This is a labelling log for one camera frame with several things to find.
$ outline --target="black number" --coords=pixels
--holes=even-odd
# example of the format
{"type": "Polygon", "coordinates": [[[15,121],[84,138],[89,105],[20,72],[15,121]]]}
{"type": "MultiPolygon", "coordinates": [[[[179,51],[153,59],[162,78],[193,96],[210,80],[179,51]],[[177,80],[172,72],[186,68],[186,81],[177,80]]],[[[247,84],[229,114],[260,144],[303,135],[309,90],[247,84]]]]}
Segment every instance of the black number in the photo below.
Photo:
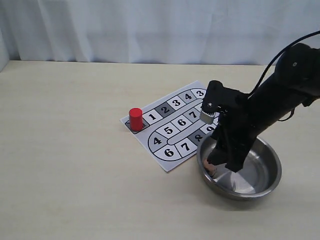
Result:
{"type": "Polygon", "coordinates": [[[197,117],[197,116],[195,115],[195,112],[194,112],[194,111],[189,112],[189,115],[190,115],[190,116],[192,115],[194,118],[197,117]]]}
{"type": "Polygon", "coordinates": [[[183,147],[185,147],[185,149],[187,150],[187,151],[189,151],[190,150],[190,148],[188,147],[188,145],[187,145],[187,143],[185,142],[185,143],[183,143],[182,145],[181,145],[181,147],[183,148],[183,147]]]}
{"type": "Polygon", "coordinates": [[[202,91],[196,91],[196,94],[198,94],[199,96],[203,96],[204,93],[202,91]]]}
{"type": "Polygon", "coordinates": [[[161,140],[159,140],[158,138],[155,137],[153,143],[154,144],[160,144],[161,140]]]}
{"type": "Polygon", "coordinates": [[[175,106],[179,106],[180,105],[180,102],[178,100],[173,100],[172,103],[175,105],[175,106]]]}
{"type": "Polygon", "coordinates": [[[172,157],[174,155],[174,152],[171,151],[170,149],[164,150],[164,154],[167,155],[168,157],[172,157]]]}
{"type": "Polygon", "coordinates": [[[166,113],[168,113],[170,110],[168,110],[167,109],[167,107],[166,106],[163,106],[162,108],[161,108],[161,110],[162,111],[164,111],[164,113],[166,114],[166,113]]]}
{"type": "Polygon", "coordinates": [[[206,130],[207,130],[208,132],[210,132],[210,131],[214,130],[214,128],[213,128],[212,126],[208,126],[208,127],[206,128],[206,130]]]}
{"type": "Polygon", "coordinates": [[[202,139],[202,136],[200,136],[199,134],[195,135],[194,136],[195,139],[198,140],[198,142],[200,142],[200,140],[202,139]]]}
{"type": "Polygon", "coordinates": [[[178,124],[181,125],[181,126],[184,126],[186,125],[187,123],[185,121],[183,121],[182,119],[179,119],[178,120],[178,124]]]}
{"type": "Polygon", "coordinates": [[[192,97],[188,93],[186,93],[185,94],[185,99],[192,99],[192,97]]]}
{"type": "Polygon", "coordinates": [[[164,130],[165,130],[165,132],[167,134],[172,134],[173,133],[173,130],[171,128],[169,128],[168,126],[164,130]]]}
{"type": "Polygon", "coordinates": [[[149,114],[149,117],[152,118],[152,120],[156,119],[152,114],[149,114]]]}

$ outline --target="wooden table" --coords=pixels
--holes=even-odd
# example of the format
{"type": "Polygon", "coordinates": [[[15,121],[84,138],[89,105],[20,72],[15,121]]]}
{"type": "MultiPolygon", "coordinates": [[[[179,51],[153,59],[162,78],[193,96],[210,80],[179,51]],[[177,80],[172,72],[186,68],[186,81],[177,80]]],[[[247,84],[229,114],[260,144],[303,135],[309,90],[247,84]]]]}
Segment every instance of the wooden table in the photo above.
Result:
{"type": "Polygon", "coordinates": [[[210,191],[195,156],[165,173],[120,123],[195,80],[249,92],[263,69],[9,62],[0,73],[0,239],[318,239],[319,102],[261,135],[283,173],[259,204],[210,191]]]}

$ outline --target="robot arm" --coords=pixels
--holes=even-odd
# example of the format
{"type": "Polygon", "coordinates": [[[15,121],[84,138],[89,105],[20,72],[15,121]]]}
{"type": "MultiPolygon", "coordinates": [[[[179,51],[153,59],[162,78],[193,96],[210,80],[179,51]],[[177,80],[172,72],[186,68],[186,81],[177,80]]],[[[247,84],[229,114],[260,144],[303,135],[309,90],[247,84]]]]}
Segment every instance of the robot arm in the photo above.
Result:
{"type": "Polygon", "coordinates": [[[259,134],[298,105],[310,106],[318,98],[320,50],[303,43],[287,47],[274,73],[251,93],[210,81],[200,113],[200,119],[207,124],[212,124],[218,113],[218,125],[211,135],[216,146],[208,163],[225,164],[227,169],[238,172],[259,134]]]}

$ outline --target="red cylinder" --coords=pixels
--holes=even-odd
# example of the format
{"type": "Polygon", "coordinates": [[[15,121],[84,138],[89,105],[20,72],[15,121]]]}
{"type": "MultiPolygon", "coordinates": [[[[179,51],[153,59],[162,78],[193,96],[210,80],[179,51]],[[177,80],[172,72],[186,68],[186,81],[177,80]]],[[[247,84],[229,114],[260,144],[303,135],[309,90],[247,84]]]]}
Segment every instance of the red cylinder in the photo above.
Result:
{"type": "Polygon", "coordinates": [[[130,128],[132,131],[138,132],[143,128],[142,110],[140,108],[132,108],[129,111],[130,128]]]}

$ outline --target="bowl rim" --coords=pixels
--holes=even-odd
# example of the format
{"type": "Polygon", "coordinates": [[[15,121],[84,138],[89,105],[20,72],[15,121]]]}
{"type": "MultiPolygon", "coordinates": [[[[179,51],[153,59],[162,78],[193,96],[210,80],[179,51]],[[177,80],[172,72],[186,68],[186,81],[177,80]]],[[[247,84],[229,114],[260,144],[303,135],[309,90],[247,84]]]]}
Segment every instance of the bowl rim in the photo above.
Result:
{"type": "Polygon", "coordinates": [[[210,138],[212,135],[212,133],[207,133],[205,135],[205,137],[202,139],[202,141],[199,143],[198,148],[197,148],[197,152],[196,152],[196,158],[197,158],[197,162],[199,165],[199,168],[201,170],[202,176],[204,177],[205,182],[209,185],[209,187],[211,189],[213,189],[214,191],[219,191],[219,192],[223,192],[225,195],[229,195],[230,197],[235,197],[235,198],[240,198],[240,199],[257,199],[257,198],[261,198],[264,197],[266,195],[268,195],[269,193],[271,193],[273,190],[276,189],[276,187],[279,185],[281,177],[282,177],[282,165],[279,159],[279,156],[277,155],[276,151],[273,149],[273,147],[271,147],[271,145],[265,141],[262,137],[258,136],[256,138],[256,141],[260,141],[262,144],[264,144],[269,151],[271,152],[271,154],[274,157],[274,161],[276,163],[277,166],[277,173],[276,173],[276,177],[273,181],[273,183],[265,190],[260,191],[260,192],[256,192],[256,193],[240,193],[240,192],[234,192],[232,190],[229,190],[228,188],[225,188],[219,184],[217,184],[216,181],[214,181],[211,176],[208,174],[208,172],[205,170],[204,165],[202,163],[201,160],[201,146],[203,144],[204,141],[206,141],[208,138],[210,138]]]}

